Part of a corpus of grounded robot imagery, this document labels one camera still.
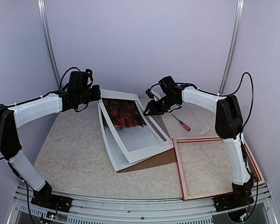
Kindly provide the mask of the landscape photo with white mat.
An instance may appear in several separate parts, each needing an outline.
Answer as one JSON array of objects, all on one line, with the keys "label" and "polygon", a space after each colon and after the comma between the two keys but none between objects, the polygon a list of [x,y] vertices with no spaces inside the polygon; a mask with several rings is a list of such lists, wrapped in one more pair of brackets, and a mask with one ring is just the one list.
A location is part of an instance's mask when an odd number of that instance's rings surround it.
[{"label": "landscape photo with white mat", "polygon": [[99,106],[112,136],[129,163],[173,147],[170,138],[156,122],[144,117],[138,100],[102,98]]}]

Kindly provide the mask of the red handled screwdriver tool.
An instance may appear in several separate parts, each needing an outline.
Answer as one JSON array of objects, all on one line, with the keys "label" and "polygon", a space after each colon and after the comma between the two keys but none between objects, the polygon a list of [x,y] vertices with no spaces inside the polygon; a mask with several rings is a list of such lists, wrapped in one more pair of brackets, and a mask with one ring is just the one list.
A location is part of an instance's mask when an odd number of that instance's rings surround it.
[{"label": "red handled screwdriver tool", "polygon": [[178,119],[175,115],[172,114],[172,116],[182,125],[182,127],[189,132],[191,130],[191,128],[185,124],[183,121],[181,121],[180,119]]}]

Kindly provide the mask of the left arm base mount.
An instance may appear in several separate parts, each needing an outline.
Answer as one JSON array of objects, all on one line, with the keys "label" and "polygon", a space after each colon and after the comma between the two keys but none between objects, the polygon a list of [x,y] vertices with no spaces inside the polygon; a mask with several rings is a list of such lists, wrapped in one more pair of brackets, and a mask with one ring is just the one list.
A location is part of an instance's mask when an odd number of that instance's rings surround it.
[{"label": "left arm base mount", "polygon": [[43,208],[69,213],[72,198],[53,194],[51,185],[45,181],[45,185],[39,191],[33,190],[31,203]]}]

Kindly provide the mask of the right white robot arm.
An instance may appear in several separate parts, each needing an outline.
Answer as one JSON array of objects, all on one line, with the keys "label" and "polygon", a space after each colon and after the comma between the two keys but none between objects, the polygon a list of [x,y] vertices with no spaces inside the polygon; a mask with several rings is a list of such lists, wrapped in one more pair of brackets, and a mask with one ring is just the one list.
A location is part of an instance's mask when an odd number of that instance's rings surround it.
[{"label": "right white robot arm", "polygon": [[247,121],[243,120],[236,93],[212,93],[191,83],[177,83],[171,76],[158,83],[164,96],[159,96],[152,88],[146,90],[151,101],[147,104],[145,116],[160,116],[171,113],[190,103],[215,113],[216,134],[224,140],[231,158],[233,184],[245,186],[253,180],[244,153],[243,130]]}]

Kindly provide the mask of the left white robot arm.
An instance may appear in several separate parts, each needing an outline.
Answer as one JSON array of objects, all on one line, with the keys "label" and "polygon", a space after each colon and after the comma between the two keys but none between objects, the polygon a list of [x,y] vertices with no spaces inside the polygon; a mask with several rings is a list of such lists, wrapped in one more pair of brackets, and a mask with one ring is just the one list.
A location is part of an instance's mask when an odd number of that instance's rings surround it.
[{"label": "left white robot arm", "polygon": [[38,192],[38,201],[47,208],[53,207],[56,197],[48,191],[50,184],[25,155],[20,129],[53,114],[69,110],[81,112],[81,106],[86,109],[90,102],[101,99],[100,86],[93,83],[91,69],[82,71],[71,67],[67,72],[70,73],[68,83],[61,84],[55,91],[20,103],[0,104],[0,153],[15,175]]}]

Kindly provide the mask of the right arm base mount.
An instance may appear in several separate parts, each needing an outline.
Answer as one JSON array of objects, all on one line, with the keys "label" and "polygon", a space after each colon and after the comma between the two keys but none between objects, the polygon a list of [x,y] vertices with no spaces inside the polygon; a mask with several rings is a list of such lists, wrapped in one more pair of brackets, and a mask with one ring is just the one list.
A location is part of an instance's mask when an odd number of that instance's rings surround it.
[{"label": "right arm base mount", "polygon": [[245,183],[244,185],[237,185],[233,183],[231,193],[214,197],[213,201],[216,212],[253,204],[254,199],[251,192],[253,186],[253,182]]}]

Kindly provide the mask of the red wooden picture frame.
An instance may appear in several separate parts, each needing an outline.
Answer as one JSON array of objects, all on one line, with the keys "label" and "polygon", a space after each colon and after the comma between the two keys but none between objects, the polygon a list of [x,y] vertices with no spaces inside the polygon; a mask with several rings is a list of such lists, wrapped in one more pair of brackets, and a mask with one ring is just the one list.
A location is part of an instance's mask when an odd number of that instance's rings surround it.
[{"label": "red wooden picture frame", "polygon": [[234,144],[219,137],[174,138],[184,200],[232,193],[233,177],[240,172],[231,155]]}]

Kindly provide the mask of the white photo mat board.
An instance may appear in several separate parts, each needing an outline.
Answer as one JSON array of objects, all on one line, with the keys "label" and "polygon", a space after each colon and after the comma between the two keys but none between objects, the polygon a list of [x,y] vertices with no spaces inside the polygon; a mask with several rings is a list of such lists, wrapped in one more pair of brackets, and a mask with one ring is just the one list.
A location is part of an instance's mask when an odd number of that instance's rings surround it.
[{"label": "white photo mat board", "polygon": [[[101,90],[101,99],[102,98],[120,98],[120,99],[123,98],[123,99],[138,100],[139,105],[141,106],[142,113],[145,110],[145,107],[143,106],[139,97],[136,94],[102,89]],[[103,113],[102,113],[102,111],[100,109],[100,106],[99,106],[99,101],[98,101],[98,115],[99,115],[99,121],[100,121],[100,125],[101,125],[101,132],[102,132],[104,144],[105,144],[109,159],[112,163],[112,166],[113,166],[114,170],[115,171],[120,171],[122,169],[128,168],[130,166],[133,166],[137,163],[140,163],[140,162],[146,160],[147,158],[144,159],[144,160],[134,162],[134,163],[129,163],[128,162],[128,160],[125,158],[124,154],[121,152],[121,150],[119,148],[119,145],[116,143],[114,137],[112,136],[110,129],[107,126],[107,122],[105,121],[105,118],[104,118]],[[151,116],[144,116],[144,117],[151,118],[154,122],[156,122]]]}]

